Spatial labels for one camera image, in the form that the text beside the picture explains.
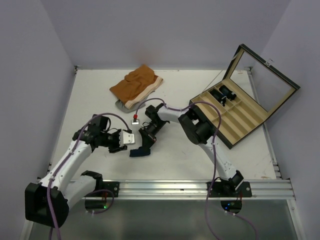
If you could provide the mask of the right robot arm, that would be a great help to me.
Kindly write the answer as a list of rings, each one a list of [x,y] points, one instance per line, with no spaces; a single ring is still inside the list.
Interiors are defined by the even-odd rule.
[[[223,192],[227,196],[235,196],[241,190],[244,177],[237,170],[223,149],[216,142],[217,128],[205,116],[201,109],[193,105],[186,110],[172,110],[165,107],[163,103],[158,106],[150,105],[145,110],[145,115],[150,119],[147,126],[139,129],[142,138],[142,146],[130,151],[131,157],[145,157],[151,154],[151,147],[156,143],[156,134],[167,123],[178,123],[181,125],[187,138],[198,145],[212,161],[220,178]]]

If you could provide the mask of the navy blue underwear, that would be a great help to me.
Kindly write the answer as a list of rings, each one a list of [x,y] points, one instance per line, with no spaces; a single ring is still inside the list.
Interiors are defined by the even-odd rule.
[[[151,154],[150,149],[143,149],[143,148],[138,148],[138,149],[131,149],[129,153],[130,158],[139,158],[139,157],[146,157]]]

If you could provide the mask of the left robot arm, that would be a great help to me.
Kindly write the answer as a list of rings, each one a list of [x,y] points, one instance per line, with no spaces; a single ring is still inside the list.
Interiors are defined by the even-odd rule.
[[[29,183],[24,191],[25,218],[45,226],[60,228],[71,208],[88,194],[99,196],[104,191],[100,173],[86,170],[71,182],[82,163],[99,147],[111,154],[125,151],[135,137],[129,127],[110,133],[110,113],[94,114],[77,132],[58,163],[38,183]]]

